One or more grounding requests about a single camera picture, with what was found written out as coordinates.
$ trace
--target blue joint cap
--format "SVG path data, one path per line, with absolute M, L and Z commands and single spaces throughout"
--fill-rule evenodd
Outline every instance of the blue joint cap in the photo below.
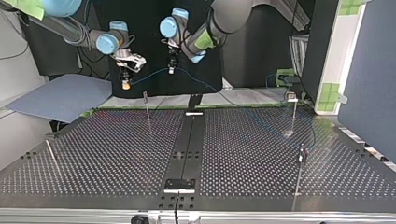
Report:
M 200 62 L 200 61 L 205 57 L 206 51 L 204 50 L 204 51 L 202 51 L 202 52 L 199 53 L 199 54 L 200 54 L 200 55 L 196 55 L 196 56 L 190 58 L 190 60 L 191 60 L 193 63 L 198 63 L 198 62 Z
M 42 0 L 44 12 L 54 17 L 69 17 L 75 14 L 82 0 Z
M 182 18 L 188 20 L 189 19 L 189 12 L 187 10 L 182 9 L 182 8 L 177 8 L 176 7 L 176 8 L 174 8 L 172 10 L 172 16 L 179 16 L 179 17 L 182 17 Z
M 121 30 L 128 32 L 128 24 L 125 21 L 112 21 L 110 23 L 110 30 Z
M 178 27 L 175 19 L 166 17 L 160 24 L 161 34 L 166 38 L 172 38 L 177 35 Z
M 115 53 L 120 47 L 119 40 L 111 34 L 99 35 L 96 40 L 96 48 L 104 54 Z

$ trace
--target blue mat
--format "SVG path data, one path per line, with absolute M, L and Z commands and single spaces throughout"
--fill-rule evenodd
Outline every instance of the blue mat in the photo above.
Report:
M 70 123 L 111 96 L 111 82 L 82 75 L 64 75 L 27 93 L 6 108 Z

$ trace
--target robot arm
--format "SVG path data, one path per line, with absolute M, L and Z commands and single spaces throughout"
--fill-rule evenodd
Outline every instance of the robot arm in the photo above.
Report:
M 226 35 L 235 33 L 244 26 L 251 10 L 257 5 L 274 7 L 297 30 L 303 30 L 310 22 L 296 0 L 215 0 L 206 23 L 191 35 L 187 30 L 189 12 L 174 8 L 172 15 L 160 24 L 161 34 L 167 38 L 170 49 L 169 73 L 172 74 L 176 68 L 177 56 L 181 51 L 193 63 L 200 62 L 207 49 L 214 48 Z
M 177 65 L 177 49 L 181 49 L 193 63 L 200 62 L 206 49 L 214 48 L 224 36 L 236 32 L 247 22 L 253 5 L 254 0 L 217 0 L 211 6 L 206 23 L 193 35 L 187 30 L 189 12 L 174 8 L 172 16 L 160 25 L 171 49 L 170 73 Z
M 11 7 L 0 0 L 3 6 Z M 110 55 L 120 68 L 122 88 L 129 90 L 133 74 L 140 72 L 146 59 L 132 53 L 130 46 L 134 37 L 129 35 L 128 25 L 123 21 L 112 21 L 109 31 L 89 30 L 75 19 L 69 17 L 81 6 L 81 0 L 43 0 L 45 16 L 42 20 L 29 16 L 32 21 L 64 38 L 68 44 L 98 49 Z

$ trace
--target white wall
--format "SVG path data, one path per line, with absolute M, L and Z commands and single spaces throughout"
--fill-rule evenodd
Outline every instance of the white wall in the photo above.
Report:
M 21 32 L 18 19 L 11 13 L 3 13 Z M 0 15 L 0 59 L 22 52 L 26 44 Z M 17 58 L 0 60 L 0 108 L 43 84 L 45 80 L 38 74 L 30 50 Z M 0 110 L 0 118 L 7 114 L 9 111 L 4 108 Z M 46 119 L 18 113 L 0 119 L 0 169 L 39 145 L 48 132 L 50 125 Z

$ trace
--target perforated metal table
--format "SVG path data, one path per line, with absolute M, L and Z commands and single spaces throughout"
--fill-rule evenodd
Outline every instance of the perforated metal table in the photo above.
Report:
M 396 213 L 396 174 L 309 109 L 102 110 L 1 171 L 0 207 Z

